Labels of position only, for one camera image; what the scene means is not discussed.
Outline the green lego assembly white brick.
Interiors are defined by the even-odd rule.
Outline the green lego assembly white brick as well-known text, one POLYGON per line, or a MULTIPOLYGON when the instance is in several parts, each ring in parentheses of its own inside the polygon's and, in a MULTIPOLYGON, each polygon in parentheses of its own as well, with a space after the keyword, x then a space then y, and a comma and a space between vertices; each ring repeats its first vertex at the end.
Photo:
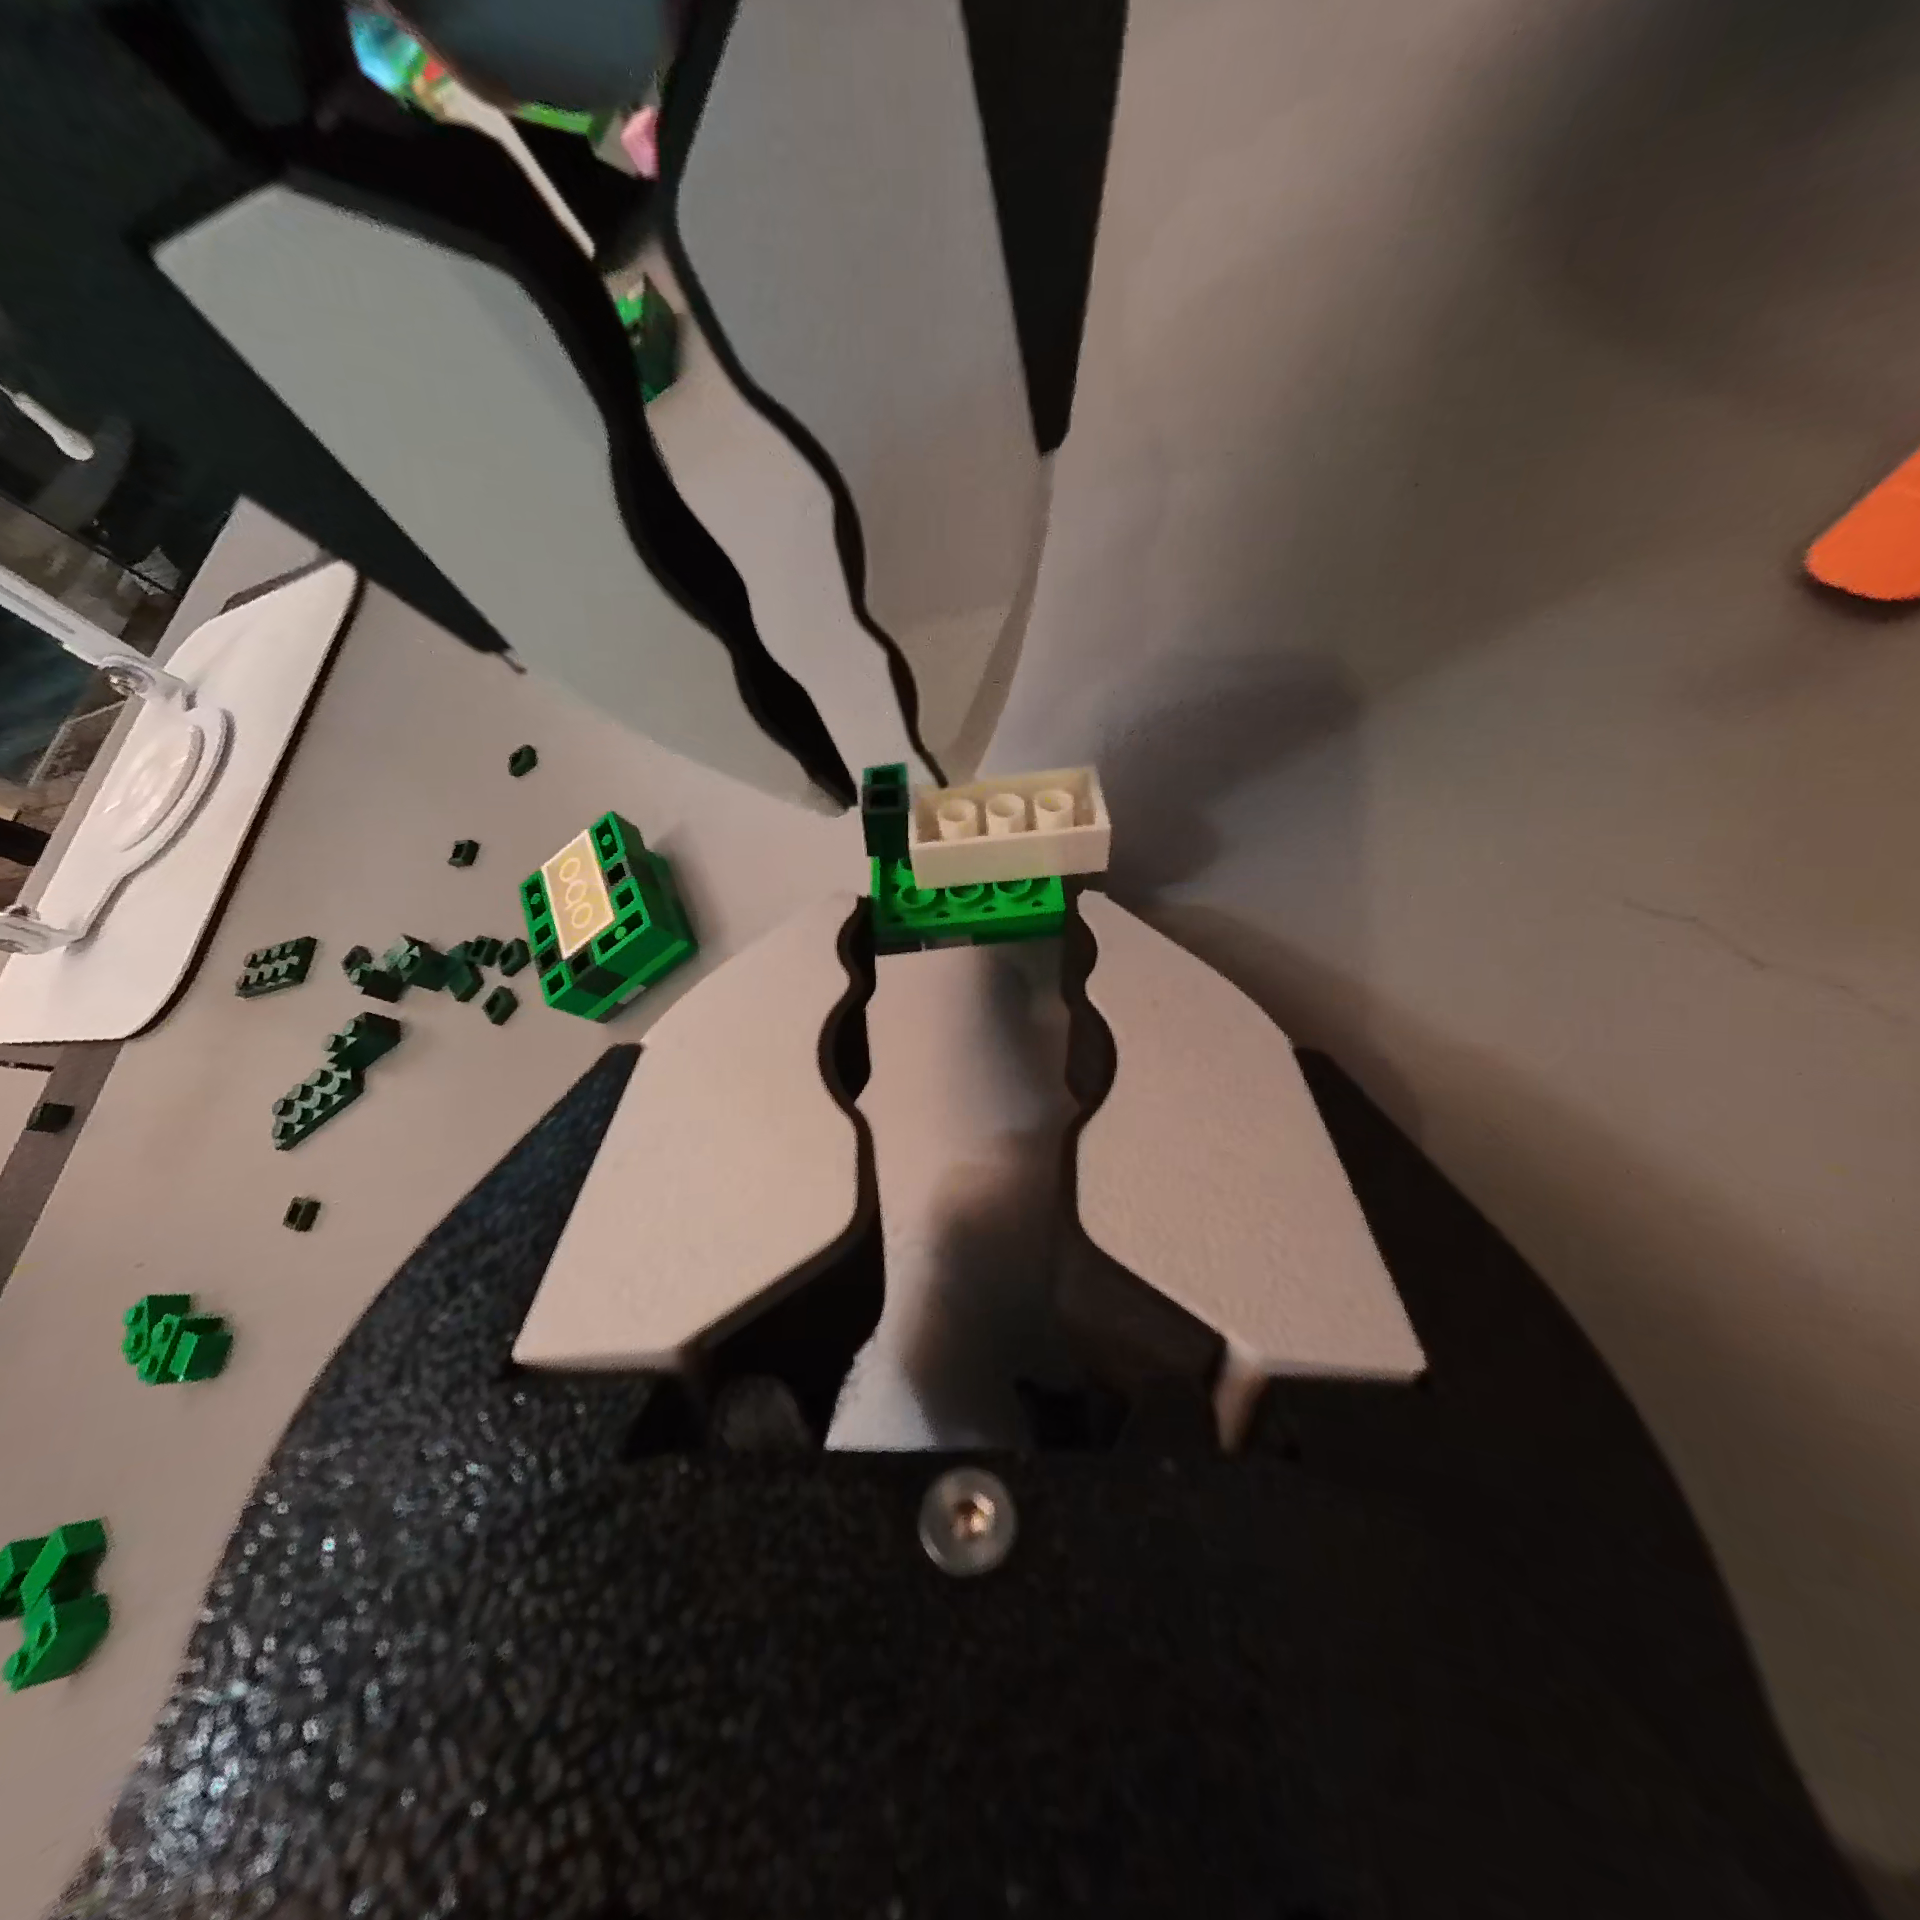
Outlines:
POLYGON ((609 1022, 701 951, 672 862, 613 808, 523 877, 516 904, 542 1005, 581 1021, 609 1022))

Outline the bright green lego pieces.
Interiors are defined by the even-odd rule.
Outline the bright green lego pieces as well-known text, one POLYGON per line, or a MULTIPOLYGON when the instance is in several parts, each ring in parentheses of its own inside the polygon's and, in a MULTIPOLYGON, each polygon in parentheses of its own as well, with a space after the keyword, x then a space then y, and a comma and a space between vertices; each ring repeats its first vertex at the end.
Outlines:
MULTIPOLYGON (((222 1314, 198 1312, 189 1291, 151 1291, 126 1308, 121 1358, 146 1387, 216 1381, 233 1335, 222 1314)), ((21 1628, 3 1657, 3 1688, 35 1692, 79 1672, 112 1628, 101 1587, 109 1522, 73 1519, 3 1544, 3 1621, 21 1628)))

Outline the scattered dark green lego pieces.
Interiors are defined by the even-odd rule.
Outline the scattered dark green lego pieces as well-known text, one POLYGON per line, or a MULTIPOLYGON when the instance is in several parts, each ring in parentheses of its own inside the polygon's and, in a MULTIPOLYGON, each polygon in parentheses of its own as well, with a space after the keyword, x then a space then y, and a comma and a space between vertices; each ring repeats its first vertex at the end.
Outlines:
POLYGON ((273 1245, 393 1237, 433 1221, 549 1091, 555 1021, 516 964, 516 877, 538 781, 486 748, 453 772, 372 752, 333 774, 305 757, 248 852, 222 937, 209 1057, 231 1221, 273 1245), (316 937, 302 987, 243 999, 255 948, 316 937))

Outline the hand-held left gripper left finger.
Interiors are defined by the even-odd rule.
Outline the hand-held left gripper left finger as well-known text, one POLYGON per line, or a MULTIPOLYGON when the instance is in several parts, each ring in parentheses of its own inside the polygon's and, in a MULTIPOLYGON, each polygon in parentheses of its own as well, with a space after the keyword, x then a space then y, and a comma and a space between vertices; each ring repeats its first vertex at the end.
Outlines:
POLYGON ((516 1367, 771 1378, 803 1411, 836 1408, 882 1307, 858 1108, 873 982, 868 904, 825 894, 649 1025, 516 1367))

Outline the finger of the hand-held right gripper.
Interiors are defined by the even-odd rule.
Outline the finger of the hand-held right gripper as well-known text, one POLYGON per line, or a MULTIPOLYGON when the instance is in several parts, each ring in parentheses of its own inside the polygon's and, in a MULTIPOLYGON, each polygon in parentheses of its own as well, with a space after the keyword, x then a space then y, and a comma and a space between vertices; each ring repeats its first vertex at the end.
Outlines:
POLYGON ((849 767, 659 462, 609 299, 273 179, 162 237, 161 275, 531 678, 761 795, 849 767))
POLYGON ((929 774, 985 761, 1039 568, 1036 448, 959 2, 738 2, 676 178, 716 339, 852 501, 929 774))

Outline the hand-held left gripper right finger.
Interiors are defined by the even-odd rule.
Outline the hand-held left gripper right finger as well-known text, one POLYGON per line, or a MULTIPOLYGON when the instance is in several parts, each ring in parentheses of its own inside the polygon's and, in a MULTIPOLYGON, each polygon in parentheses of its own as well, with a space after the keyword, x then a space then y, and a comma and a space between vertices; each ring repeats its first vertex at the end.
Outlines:
POLYGON ((1081 894, 1062 937, 1068 1091, 1058 1307, 1118 1394, 1198 1391, 1238 1448, 1272 1381, 1429 1368, 1295 1042, 1255 997, 1081 894))

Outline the orange brick separator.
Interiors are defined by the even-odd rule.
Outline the orange brick separator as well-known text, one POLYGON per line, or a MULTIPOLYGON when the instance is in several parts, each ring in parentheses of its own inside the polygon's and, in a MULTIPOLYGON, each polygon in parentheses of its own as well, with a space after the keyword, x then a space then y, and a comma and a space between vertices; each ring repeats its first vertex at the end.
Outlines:
POLYGON ((1912 451, 1811 539, 1808 584, 1865 605, 1916 604, 1916 469, 1912 451))

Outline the book stand with white base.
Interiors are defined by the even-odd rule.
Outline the book stand with white base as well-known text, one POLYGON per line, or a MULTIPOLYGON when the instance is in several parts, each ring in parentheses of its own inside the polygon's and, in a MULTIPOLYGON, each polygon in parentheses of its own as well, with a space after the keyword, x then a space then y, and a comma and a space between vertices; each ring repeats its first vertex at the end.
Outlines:
POLYGON ((48 951, 3 961, 3 1047, 132 1041, 179 995, 362 579, 341 559, 199 624, 139 701, 35 904, 48 951))

